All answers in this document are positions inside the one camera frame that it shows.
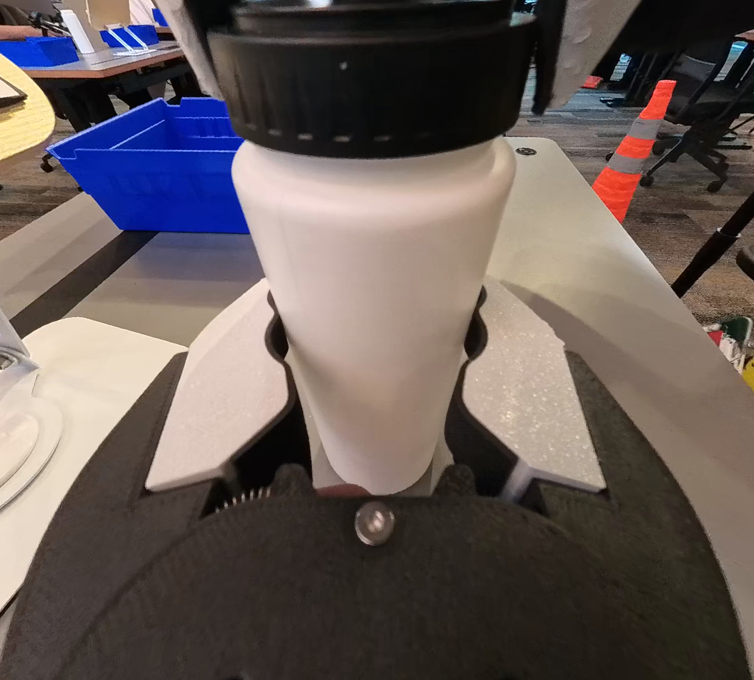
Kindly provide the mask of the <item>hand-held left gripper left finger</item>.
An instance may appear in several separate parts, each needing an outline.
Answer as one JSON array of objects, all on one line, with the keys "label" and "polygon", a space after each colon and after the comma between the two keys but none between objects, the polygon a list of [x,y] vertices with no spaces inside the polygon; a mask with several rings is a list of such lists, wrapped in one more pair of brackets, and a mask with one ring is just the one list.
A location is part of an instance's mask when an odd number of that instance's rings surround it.
[{"label": "hand-held left gripper left finger", "polygon": [[146,488],[223,478],[245,491],[279,467],[312,476],[306,420],[268,281],[260,280],[197,336],[178,380]]}]

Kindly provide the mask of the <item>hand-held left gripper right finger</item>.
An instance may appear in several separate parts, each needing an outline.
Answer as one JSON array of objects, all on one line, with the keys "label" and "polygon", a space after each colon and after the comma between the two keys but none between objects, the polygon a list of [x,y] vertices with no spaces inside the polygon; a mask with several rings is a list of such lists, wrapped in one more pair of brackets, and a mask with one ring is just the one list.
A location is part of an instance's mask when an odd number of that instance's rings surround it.
[{"label": "hand-held left gripper right finger", "polygon": [[519,502],[540,481],[606,489],[564,344],[492,277],[467,330],[445,443],[479,496]]}]

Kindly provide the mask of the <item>blue plastic bin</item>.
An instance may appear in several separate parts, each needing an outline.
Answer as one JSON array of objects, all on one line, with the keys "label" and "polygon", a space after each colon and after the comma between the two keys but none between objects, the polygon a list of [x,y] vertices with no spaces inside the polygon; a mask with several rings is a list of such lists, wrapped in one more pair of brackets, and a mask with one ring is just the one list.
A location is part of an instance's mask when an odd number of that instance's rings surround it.
[{"label": "blue plastic bin", "polygon": [[224,101],[156,99],[47,148],[122,231],[244,233]]}]

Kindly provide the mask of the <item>black bottle lid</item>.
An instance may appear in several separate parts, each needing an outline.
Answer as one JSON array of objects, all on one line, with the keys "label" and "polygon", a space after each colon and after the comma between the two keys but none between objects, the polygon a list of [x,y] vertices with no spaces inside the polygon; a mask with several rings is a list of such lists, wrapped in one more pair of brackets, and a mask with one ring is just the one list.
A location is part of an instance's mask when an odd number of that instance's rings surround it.
[{"label": "black bottle lid", "polygon": [[288,154],[388,159],[503,136],[535,18],[514,0],[245,0],[208,34],[232,126]]}]

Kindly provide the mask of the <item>small blue bin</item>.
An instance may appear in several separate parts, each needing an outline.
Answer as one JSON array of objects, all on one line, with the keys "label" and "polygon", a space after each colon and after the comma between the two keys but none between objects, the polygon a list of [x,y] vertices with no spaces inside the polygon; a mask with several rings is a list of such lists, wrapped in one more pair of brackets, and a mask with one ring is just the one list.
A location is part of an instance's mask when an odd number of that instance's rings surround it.
[{"label": "small blue bin", "polygon": [[1,55],[20,68],[51,68],[79,62],[79,53],[68,37],[29,37],[2,40]]},{"label": "small blue bin", "polygon": [[[154,25],[128,25],[130,30],[139,37],[148,47],[156,46],[159,38]],[[101,39],[112,49],[123,51],[123,49],[105,32],[105,29],[99,32]]]}]

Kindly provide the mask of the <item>small acrylic holder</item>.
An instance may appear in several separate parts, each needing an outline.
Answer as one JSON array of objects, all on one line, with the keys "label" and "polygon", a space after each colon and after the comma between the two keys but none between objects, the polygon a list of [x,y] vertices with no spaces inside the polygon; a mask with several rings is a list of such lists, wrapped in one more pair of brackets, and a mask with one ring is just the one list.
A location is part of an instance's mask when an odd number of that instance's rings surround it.
[{"label": "small acrylic holder", "polygon": [[114,53],[116,55],[140,55],[147,53],[149,47],[129,27],[118,24],[106,25],[105,32],[123,49]]}]

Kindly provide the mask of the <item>brown edged table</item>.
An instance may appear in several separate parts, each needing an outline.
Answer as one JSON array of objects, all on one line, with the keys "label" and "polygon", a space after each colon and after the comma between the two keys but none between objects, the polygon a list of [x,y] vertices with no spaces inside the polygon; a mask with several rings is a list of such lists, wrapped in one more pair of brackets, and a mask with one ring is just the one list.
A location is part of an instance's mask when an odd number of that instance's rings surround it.
[{"label": "brown edged table", "polygon": [[75,132],[116,115],[112,96],[131,108],[146,103],[148,90],[162,82],[177,82],[177,95],[200,93],[183,51],[161,42],[141,55],[116,55],[113,49],[78,55],[75,62],[22,70],[42,88],[53,108]]}]

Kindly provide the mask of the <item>white stand base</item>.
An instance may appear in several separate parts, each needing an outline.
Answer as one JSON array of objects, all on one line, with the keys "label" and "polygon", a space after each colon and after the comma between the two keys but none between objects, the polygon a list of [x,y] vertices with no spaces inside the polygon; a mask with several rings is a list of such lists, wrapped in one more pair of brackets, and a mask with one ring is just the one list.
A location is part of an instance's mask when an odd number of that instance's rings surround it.
[{"label": "white stand base", "polygon": [[66,318],[21,338],[41,366],[35,395],[62,413],[49,464],[1,509],[1,608],[19,592],[62,499],[108,434],[185,348],[86,318]]}]

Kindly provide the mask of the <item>black office chair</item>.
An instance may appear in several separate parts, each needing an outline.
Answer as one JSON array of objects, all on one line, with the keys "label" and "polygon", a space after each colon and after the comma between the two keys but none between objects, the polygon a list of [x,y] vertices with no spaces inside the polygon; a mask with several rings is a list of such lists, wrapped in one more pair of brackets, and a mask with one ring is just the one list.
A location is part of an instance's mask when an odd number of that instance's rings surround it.
[{"label": "black office chair", "polygon": [[657,138],[652,153],[659,160],[641,177],[640,186],[650,187],[660,167],[683,155],[716,176],[708,192],[718,192],[727,182],[729,163],[718,143],[736,119],[752,114],[753,103],[752,43],[746,43],[724,79],[717,80],[734,43],[731,39],[706,42],[674,55],[666,75],[675,81],[675,89],[664,119],[685,131]]}]

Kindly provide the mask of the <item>black tape strip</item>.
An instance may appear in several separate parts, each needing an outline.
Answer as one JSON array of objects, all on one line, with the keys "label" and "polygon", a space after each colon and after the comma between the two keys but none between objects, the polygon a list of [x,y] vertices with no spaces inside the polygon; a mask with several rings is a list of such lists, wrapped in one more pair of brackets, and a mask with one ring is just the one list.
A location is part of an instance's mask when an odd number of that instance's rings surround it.
[{"label": "black tape strip", "polygon": [[64,318],[156,235],[156,231],[121,232],[12,317],[10,324],[25,337]]}]

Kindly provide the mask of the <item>orange traffic cone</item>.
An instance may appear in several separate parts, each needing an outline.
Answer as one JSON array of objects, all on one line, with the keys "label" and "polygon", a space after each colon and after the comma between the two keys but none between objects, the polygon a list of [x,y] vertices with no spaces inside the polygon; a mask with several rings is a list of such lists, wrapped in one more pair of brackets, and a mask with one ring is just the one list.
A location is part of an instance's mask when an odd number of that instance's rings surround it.
[{"label": "orange traffic cone", "polygon": [[646,107],[632,123],[627,135],[592,185],[594,193],[619,222],[636,193],[647,158],[675,89],[676,81],[658,81]]}]

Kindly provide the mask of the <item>red green white packet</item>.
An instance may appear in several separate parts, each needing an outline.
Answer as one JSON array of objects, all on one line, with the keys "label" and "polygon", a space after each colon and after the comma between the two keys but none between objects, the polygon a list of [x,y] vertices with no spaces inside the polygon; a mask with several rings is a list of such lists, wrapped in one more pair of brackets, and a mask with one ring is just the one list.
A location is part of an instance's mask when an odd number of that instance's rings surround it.
[{"label": "red green white packet", "polygon": [[736,316],[703,326],[723,356],[738,372],[743,372],[753,355],[753,321]]}]

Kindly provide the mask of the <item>black stand pole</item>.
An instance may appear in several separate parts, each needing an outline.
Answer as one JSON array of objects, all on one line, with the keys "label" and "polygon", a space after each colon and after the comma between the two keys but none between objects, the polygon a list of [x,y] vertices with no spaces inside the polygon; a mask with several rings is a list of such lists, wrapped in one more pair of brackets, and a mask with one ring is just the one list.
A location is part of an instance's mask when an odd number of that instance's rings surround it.
[{"label": "black stand pole", "polygon": [[671,285],[682,298],[702,276],[739,240],[740,234],[753,220],[753,194],[750,194],[728,220],[716,228],[702,244],[688,266]]}]

